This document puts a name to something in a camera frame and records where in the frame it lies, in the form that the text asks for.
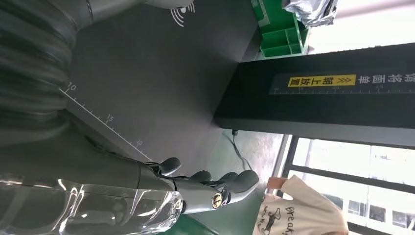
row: robotic hand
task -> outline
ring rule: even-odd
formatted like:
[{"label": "robotic hand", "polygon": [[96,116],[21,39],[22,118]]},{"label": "robotic hand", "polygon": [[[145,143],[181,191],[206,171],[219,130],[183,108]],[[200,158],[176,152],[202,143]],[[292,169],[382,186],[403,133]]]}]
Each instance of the robotic hand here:
[{"label": "robotic hand", "polygon": [[180,167],[176,158],[161,164],[137,163],[137,188],[0,173],[0,234],[164,232],[182,213],[216,210],[244,199],[258,182],[258,176],[250,170],[239,175],[228,173],[219,181],[212,181],[207,171],[191,177],[168,177]]},{"label": "robotic hand", "polygon": [[167,159],[161,164],[145,165],[160,179],[175,186],[184,199],[184,214],[212,211],[222,205],[241,201],[259,182],[257,174],[252,170],[246,170],[239,175],[230,172],[218,181],[212,181],[212,176],[207,171],[199,171],[191,177],[168,177],[181,166],[177,158]]}]

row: window frame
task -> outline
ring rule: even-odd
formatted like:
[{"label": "window frame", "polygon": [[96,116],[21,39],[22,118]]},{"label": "window frame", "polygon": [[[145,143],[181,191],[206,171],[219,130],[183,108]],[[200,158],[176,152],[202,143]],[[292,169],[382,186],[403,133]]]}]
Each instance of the window frame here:
[{"label": "window frame", "polygon": [[[373,178],[365,178],[365,177],[360,177],[360,176],[348,175],[348,174],[343,174],[343,173],[338,173],[338,172],[333,172],[333,171],[313,169],[313,168],[309,168],[309,167],[306,167],[306,166],[295,165],[295,164],[293,164],[293,162],[294,162],[294,156],[295,156],[295,153],[296,153],[296,149],[297,149],[299,139],[300,139],[299,136],[292,136],[292,138],[291,138],[291,142],[290,142],[290,145],[289,145],[289,148],[288,148],[287,157],[286,157],[285,164],[284,164],[284,167],[283,167],[282,173],[281,173],[281,177],[283,177],[283,178],[288,178],[288,176],[290,174],[290,171],[298,171],[298,172],[302,172],[302,173],[314,174],[314,175],[323,176],[323,177],[332,178],[332,179],[338,179],[338,180],[354,182],[354,183],[358,183],[358,184],[364,184],[364,185],[368,185],[368,186],[375,186],[375,187],[380,187],[380,188],[385,188],[385,189],[392,189],[392,190],[396,190],[396,191],[415,194],[415,186],[411,186],[411,185],[404,185],[404,184],[401,184],[401,183],[388,182],[388,181],[383,181],[383,180],[378,180],[378,179],[373,179]],[[325,141],[370,144],[370,145],[393,147],[393,148],[405,148],[405,149],[412,149],[412,150],[414,149],[413,147],[375,144],[375,143],[368,143],[368,142],[352,142],[352,141],[339,141],[339,140],[325,140]],[[281,191],[278,191],[277,195],[279,197],[283,197],[283,193]],[[382,231],[379,231],[379,230],[376,230],[376,229],[372,229],[372,228],[369,228],[369,227],[366,227],[366,226],[362,226],[362,225],[355,224],[355,223],[352,223],[352,222],[347,222],[347,223],[348,223],[349,230],[351,232],[355,232],[355,233],[362,234],[362,235],[366,235],[366,234],[368,234],[368,235],[370,235],[370,234],[389,235],[388,233],[385,233],[385,232],[382,232]]]}]

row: printed number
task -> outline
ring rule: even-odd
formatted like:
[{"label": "printed number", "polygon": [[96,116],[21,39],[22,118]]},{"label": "printed number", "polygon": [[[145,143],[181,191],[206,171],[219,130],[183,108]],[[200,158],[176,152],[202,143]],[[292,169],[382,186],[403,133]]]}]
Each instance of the printed number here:
[{"label": "printed number", "polygon": [[108,114],[107,120],[108,120],[108,121],[113,121],[113,120],[114,120],[114,117],[113,117],[113,116],[111,116],[111,114]]},{"label": "printed number", "polygon": [[75,91],[76,86],[75,86],[74,84],[72,84],[71,82],[69,82],[68,88],[69,88],[71,91]]}]

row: window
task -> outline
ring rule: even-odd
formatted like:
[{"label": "window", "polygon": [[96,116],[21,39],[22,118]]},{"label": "window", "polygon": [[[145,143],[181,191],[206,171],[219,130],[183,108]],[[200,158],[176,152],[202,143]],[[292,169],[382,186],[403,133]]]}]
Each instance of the window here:
[{"label": "window", "polygon": [[415,186],[415,150],[300,138],[293,164]]},{"label": "window", "polygon": [[373,205],[370,206],[369,218],[380,221],[380,222],[385,222],[385,214],[386,214],[385,208],[377,207]]},{"label": "window", "polygon": [[282,177],[297,175],[358,234],[415,235],[415,150],[293,137]]},{"label": "window", "polygon": [[366,204],[361,202],[349,201],[348,212],[365,217]]},{"label": "window", "polygon": [[392,211],[392,224],[393,225],[406,228],[407,227],[406,219],[407,219],[406,213]]},{"label": "window", "polygon": [[343,199],[340,197],[336,197],[329,194],[323,194],[324,197],[326,197],[328,200],[330,200],[332,203],[334,203],[336,206],[338,206],[340,209],[343,208]]}]

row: green plastic crate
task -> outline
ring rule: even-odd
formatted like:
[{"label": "green plastic crate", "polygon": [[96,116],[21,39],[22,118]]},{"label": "green plastic crate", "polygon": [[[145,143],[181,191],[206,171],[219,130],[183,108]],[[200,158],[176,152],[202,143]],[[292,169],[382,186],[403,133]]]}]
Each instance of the green plastic crate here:
[{"label": "green plastic crate", "polygon": [[303,54],[308,29],[296,15],[281,7],[282,0],[251,0],[261,29],[264,57]]}]

